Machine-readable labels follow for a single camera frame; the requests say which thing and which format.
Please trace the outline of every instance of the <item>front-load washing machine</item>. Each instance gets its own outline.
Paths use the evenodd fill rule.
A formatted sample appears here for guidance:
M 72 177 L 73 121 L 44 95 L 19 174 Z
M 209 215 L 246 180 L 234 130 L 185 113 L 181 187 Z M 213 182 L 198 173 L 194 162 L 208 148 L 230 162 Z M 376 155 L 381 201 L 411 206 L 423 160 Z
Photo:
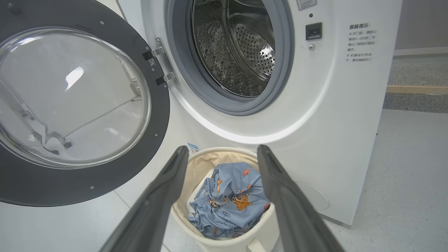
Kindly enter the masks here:
M 136 199 L 177 146 L 266 144 L 352 223 L 400 0 L 1 3 L 1 201 Z

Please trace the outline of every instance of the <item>wooden baseboard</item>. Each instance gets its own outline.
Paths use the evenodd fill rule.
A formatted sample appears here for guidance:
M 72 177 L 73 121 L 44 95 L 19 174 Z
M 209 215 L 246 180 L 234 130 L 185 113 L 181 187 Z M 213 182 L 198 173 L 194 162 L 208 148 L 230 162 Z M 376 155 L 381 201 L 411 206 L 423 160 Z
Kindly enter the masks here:
M 448 95 L 448 86 L 388 85 L 387 93 Z

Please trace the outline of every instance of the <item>white laundry basket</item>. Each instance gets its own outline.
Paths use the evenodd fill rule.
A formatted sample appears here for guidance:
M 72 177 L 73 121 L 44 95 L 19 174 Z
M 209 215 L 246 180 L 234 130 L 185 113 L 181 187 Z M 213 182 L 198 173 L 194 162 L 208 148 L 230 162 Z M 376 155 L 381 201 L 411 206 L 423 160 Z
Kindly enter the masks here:
M 188 198 L 207 173 L 219 164 L 234 162 L 246 162 L 259 171 L 257 154 L 243 149 L 210 148 L 192 155 L 188 160 L 181 196 L 173 204 L 171 214 L 181 228 L 206 252 L 270 252 L 280 234 L 275 206 L 272 203 L 257 225 L 244 235 L 234 239 L 213 240 L 206 238 L 187 219 L 189 211 L 185 206 L 188 203 Z

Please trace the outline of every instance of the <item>stainless steel drum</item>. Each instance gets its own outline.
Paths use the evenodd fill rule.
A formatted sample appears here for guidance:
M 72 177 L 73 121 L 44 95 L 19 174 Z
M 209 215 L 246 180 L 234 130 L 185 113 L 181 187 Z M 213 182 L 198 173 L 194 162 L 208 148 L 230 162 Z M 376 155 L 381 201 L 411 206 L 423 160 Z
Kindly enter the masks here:
M 217 88 L 259 96 L 275 65 L 271 20 L 261 0 L 195 0 L 193 41 Z

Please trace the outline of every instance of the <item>basket handle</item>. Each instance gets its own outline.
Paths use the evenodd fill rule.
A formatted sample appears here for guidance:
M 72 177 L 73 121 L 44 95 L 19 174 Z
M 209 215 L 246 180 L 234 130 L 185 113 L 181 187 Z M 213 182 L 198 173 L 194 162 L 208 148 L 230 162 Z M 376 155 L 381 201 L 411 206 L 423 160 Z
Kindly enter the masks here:
M 257 238 L 254 238 L 246 247 L 248 252 L 266 252 Z

